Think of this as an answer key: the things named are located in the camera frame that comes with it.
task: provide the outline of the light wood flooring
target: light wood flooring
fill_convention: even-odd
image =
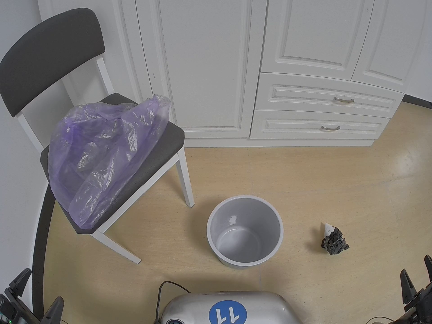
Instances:
[[[77,235],[56,205],[45,310],[61,295],[69,324],[153,323],[159,285],[171,280],[197,293],[273,291],[305,324],[396,319],[400,271],[417,289],[429,282],[431,127],[432,110],[402,103],[371,147],[188,148],[195,206],[186,206],[174,167],[107,232],[139,265]],[[272,203],[285,230],[276,255],[246,270],[222,265],[206,238],[213,208],[238,194]],[[320,247],[324,222],[343,232],[349,250],[330,256]],[[162,307],[179,294],[167,285]]]

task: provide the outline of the white chair leg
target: white chair leg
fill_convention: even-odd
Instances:
[[[184,199],[188,207],[192,208],[195,204],[194,195],[192,194],[191,180],[189,171],[187,170],[185,148],[181,148],[178,152],[178,161],[176,162],[178,177],[180,178],[181,189],[183,190]]]
[[[135,264],[139,264],[139,262],[141,262],[141,259],[139,259],[136,255],[134,255],[132,252],[128,251],[124,247],[120,246],[116,242],[112,241],[108,236],[106,236],[99,230],[96,230],[93,234],[91,234],[91,236],[94,237],[96,240],[99,240],[102,244],[109,247],[111,250],[116,251],[117,253],[131,260]]]

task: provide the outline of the piece of trash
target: piece of trash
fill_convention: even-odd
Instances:
[[[339,254],[343,250],[349,249],[345,238],[342,237],[342,232],[328,223],[325,224],[324,239],[321,242],[321,247],[325,248],[330,254]]]

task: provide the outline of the baseboard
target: baseboard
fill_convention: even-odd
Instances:
[[[374,139],[250,139],[186,138],[185,148],[234,148],[275,146],[371,146]]]
[[[419,99],[418,97],[404,95],[402,102],[411,103],[412,105],[419,105],[422,107],[426,107],[432,109],[432,103],[423,99]]]
[[[44,267],[45,252],[47,249],[48,232],[54,209],[55,198],[50,185],[47,187],[42,208],[40,211],[38,228],[35,236],[35,248],[33,251],[33,266],[31,273],[31,298],[33,313],[41,320],[44,316]]]

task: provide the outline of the metal handle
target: metal handle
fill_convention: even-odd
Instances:
[[[344,99],[339,99],[337,96],[334,96],[334,100],[338,101],[338,102],[343,102],[343,103],[353,103],[354,102],[354,99],[344,100]]]
[[[337,130],[340,130],[340,126],[338,126],[338,127],[336,127],[336,128],[329,128],[329,127],[321,126],[321,128],[322,128],[323,130],[326,130],[326,131],[337,131]]]

